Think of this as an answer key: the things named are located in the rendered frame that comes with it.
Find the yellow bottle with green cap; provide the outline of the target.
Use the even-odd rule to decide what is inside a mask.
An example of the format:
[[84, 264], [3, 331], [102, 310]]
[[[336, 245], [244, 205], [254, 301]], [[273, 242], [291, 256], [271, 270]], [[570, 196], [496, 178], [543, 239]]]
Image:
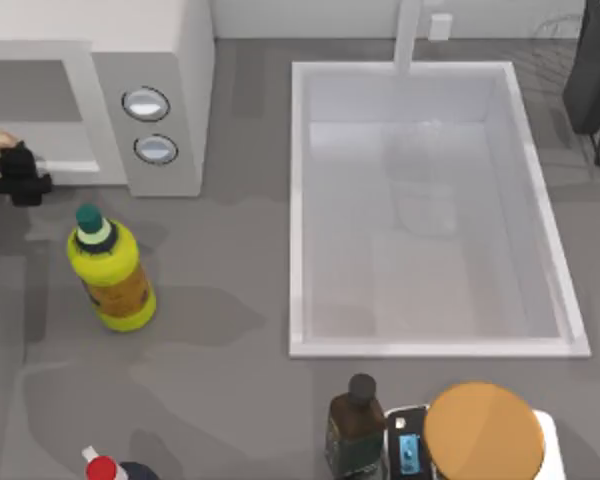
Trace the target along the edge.
[[93, 204], [79, 206], [67, 256], [104, 326], [128, 333], [154, 317], [157, 298], [134, 235]]

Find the small grey microwave knob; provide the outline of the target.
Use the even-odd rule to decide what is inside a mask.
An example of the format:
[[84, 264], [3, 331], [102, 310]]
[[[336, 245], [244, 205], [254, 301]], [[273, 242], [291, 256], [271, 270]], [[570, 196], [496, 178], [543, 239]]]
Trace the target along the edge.
[[159, 134], [136, 139], [133, 149], [138, 159], [151, 165], [167, 165], [179, 154], [176, 143], [169, 137]]

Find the large grey microwave knob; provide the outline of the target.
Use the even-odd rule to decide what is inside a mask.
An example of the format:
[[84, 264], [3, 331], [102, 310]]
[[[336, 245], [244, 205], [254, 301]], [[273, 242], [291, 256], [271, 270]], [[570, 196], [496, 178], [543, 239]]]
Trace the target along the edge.
[[140, 122], [157, 122], [170, 112], [167, 97], [159, 90], [148, 86], [125, 92], [121, 102], [124, 111]]

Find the pale microwave oven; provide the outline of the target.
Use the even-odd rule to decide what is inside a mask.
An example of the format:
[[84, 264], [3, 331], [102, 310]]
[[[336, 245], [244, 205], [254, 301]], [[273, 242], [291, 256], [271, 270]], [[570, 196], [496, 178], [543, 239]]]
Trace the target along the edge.
[[[58, 185], [123, 185], [137, 197], [195, 197], [202, 187], [215, 66], [209, 0], [0, 0], [0, 129], [35, 160], [94, 161]], [[140, 122], [125, 92], [162, 92], [169, 114]], [[167, 165], [136, 139], [178, 146]]]

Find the dark bottle with red cap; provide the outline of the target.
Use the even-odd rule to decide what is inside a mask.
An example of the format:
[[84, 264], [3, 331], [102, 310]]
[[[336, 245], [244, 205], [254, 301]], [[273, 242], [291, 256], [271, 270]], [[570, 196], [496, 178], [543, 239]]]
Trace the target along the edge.
[[99, 454], [93, 446], [85, 447], [81, 454], [86, 461], [86, 480], [161, 480], [149, 466], [135, 461], [118, 462]]

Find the white sink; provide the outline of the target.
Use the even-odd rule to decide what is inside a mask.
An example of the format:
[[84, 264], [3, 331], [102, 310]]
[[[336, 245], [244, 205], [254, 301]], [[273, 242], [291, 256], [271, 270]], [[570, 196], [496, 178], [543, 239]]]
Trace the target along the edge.
[[514, 67], [292, 66], [293, 357], [581, 357]]

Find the tall white tap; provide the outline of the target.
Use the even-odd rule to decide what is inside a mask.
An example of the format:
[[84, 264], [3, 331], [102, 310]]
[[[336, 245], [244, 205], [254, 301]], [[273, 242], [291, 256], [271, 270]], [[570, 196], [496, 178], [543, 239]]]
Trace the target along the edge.
[[399, 0], [393, 64], [399, 76], [409, 73], [417, 29], [427, 0]]

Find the dark brown bottle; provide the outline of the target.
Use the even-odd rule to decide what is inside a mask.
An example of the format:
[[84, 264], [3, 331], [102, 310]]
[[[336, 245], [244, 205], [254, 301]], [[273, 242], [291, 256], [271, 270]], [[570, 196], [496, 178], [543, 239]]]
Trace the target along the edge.
[[376, 389], [371, 375], [356, 373], [329, 404], [325, 459], [334, 480], [372, 475], [379, 467], [386, 421]]

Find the white kitchen scale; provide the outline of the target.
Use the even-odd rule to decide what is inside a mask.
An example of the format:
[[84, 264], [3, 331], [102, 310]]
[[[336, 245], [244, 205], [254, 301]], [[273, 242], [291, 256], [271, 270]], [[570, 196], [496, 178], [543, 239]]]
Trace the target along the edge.
[[[423, 440], [429, 405], [409, 405], [385, 412], [383, 460], [388, 480], [447, 480], [432, 463]], [[567, 480], [553, 418], [535, 410], [544, 436], [544, 460], [534, 480]]]

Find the white wall socket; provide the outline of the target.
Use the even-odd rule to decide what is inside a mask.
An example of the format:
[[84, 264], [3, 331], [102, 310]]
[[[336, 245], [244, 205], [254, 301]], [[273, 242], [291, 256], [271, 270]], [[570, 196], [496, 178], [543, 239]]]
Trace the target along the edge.
[[447, 41], [451, 36], [453, 16], [449, 13], [431, 15], [428, 40], [431, 42]]

